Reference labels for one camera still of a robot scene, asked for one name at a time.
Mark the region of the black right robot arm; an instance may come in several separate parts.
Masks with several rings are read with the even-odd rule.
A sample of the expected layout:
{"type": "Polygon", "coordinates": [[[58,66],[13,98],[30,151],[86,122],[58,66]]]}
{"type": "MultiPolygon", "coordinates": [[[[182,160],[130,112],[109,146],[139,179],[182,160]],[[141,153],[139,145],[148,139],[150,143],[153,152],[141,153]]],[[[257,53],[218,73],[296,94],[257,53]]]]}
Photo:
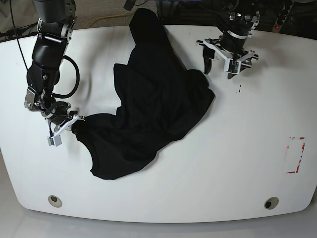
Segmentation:
{"type": "Polygon", "coordinates": [[[56,131],[49,131],[50,138],[54,138],[79,119],[64,101],[75,94],[80,83],[79,67],[65,54],[77,18],[76,3],[73,0],[35,0],[33,5],[39,16],[38,34],[32,64],[27,68],[24,106],[32,112],[40,112],[48,125],[56,126],[56,131]],[[74,66],[76,75],[74,88],[65,95],[53,91],[60,79],[59,67],[63,60],[74,66]]]}

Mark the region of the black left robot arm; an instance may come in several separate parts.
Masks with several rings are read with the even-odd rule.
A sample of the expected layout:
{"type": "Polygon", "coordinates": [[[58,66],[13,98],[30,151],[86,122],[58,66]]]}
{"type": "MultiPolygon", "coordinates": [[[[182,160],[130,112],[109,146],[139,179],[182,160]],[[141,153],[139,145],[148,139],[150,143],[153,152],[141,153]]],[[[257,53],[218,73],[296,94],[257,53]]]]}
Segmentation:
{"type": "Polygon", "coordinates": [[[260,23],[259,4],[244,0],[234,0],[228,8],[228,20],[225,21],[220,13],[216,14],[215,24],[221,31],[217,39],[198,40],[196,43],[203,47],[204,74],[211,71],[215,55],[224,59],[223,71],[227,78],[238,75],[252,67],[252,60],[258,60],[259,55],[252,50],[245,50],[246,40],[252,37],[253,31],[260,23]]]}

